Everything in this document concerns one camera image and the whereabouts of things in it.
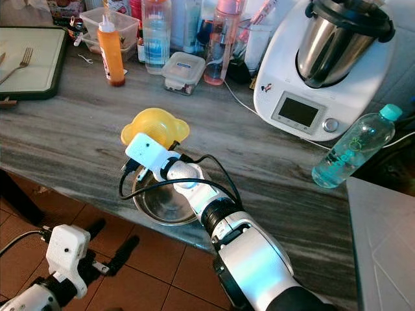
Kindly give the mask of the small lidded clear container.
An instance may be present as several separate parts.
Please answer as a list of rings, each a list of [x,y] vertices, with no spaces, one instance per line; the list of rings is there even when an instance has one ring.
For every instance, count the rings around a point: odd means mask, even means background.
[[[192,95],[205,67],[206,62],[202,57],[176,51],[162,68],[163,88],[181,95]]]

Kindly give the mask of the pale green-rimmed cutting board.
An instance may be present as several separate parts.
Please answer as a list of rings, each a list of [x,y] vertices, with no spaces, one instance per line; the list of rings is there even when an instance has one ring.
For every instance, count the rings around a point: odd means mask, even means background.
[[[0,53],[5,54],[0,66],[1,77],[18,67],[24,50],[34,53],[26,68],[17,70],[0,85],[2,100],[47,100],[57,93],[64,62],[67,33],[59,27],[2,27]]]

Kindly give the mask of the metal fork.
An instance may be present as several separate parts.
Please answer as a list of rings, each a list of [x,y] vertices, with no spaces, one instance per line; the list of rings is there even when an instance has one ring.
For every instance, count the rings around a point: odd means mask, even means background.
[[[30,61],[32,60],[32,55],[34,53],[34,48],[33,47],[27,47],[24,50],[23,53],[23,58],[21,59],[21,61],[19,62],[18,67],[16,67],[15,69],[11,70],[10,72],[8,72],[8,74],[6,74],[1,80],[0,80],[0,85],[3,85],[3,83],[8,80],[8,78],[10,78],[17,70],[20,70],[22,68],[26,68],[27,66],[29,66]]]

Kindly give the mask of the clear teal-capped water bottle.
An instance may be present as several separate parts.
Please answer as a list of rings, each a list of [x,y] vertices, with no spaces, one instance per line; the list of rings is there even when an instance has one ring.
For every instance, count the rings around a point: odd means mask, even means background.
[[[323,189],[338,187],[392,139],[394,122],[402,114],[400,107],[386,104],[379,112],[360,117],[314,166],[311,172],[314,183]]]

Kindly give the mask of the white kitchen cooking machine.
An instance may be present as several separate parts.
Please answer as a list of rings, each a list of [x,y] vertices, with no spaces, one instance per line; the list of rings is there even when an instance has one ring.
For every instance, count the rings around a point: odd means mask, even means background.
[[[382,0],[299,0],[267,47],[255,110],[303,139],[337,139],[385,79],[395,33]]]

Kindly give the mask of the large clear plastic tub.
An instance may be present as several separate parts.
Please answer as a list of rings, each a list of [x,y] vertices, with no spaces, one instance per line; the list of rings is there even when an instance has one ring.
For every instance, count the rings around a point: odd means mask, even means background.
[[[91,39],[98,41],[97,29],[99,28],[99,23],[103,21],[104,15],[109,15],[110,21],[112,21],[116,31],[119,33],[121,49],[127,50],[135,47],[137,44],[139,19],[107,8],[94,8],[80,13],[86,30],[91,33]]]

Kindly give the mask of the yellow plastic bowl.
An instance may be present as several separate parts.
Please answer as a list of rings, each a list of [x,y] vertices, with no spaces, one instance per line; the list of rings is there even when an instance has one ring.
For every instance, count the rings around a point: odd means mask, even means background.
[[[138,133],[148,134],[157,143],[169,149],[174,142],[182,143],[189,136],[190,127],[165,109],[148,108],[138,113],[130,124],[122,128],[122,145],[129,145]]]

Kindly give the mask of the pink translucent drinking bottle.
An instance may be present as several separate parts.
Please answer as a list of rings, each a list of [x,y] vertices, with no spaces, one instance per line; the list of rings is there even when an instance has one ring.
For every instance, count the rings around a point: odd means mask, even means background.
[[[247,0],[217,1],[204,70],[204,81],[208,85],[220,86],[224,83],[246,2]]]

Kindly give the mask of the orange sauce squeeze bottle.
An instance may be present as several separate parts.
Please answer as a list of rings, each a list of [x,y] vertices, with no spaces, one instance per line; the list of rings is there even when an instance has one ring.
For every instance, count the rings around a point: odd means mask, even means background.
[[[110,19],[110,12],[102,15],[97,30],[97,38],[106,70],[106,79],[113,87],[121,87],[126,83],[123,59],[121,54],[121,36]]]

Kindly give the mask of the round metal bowl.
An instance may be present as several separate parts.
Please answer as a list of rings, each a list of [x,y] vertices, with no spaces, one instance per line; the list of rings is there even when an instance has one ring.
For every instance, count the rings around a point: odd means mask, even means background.
[[[153,222],[166,226],[181,226],[195,222],[198,217],[185,196],[176,190],[176,184],[146,190],[132,198],[137,209]]]

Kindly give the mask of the clear tall plastic bottle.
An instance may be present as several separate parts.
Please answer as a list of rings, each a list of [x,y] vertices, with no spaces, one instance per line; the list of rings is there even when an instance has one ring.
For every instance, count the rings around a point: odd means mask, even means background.
[[[170,56],[171,0],[141,0],[145,67],[160,75]]]

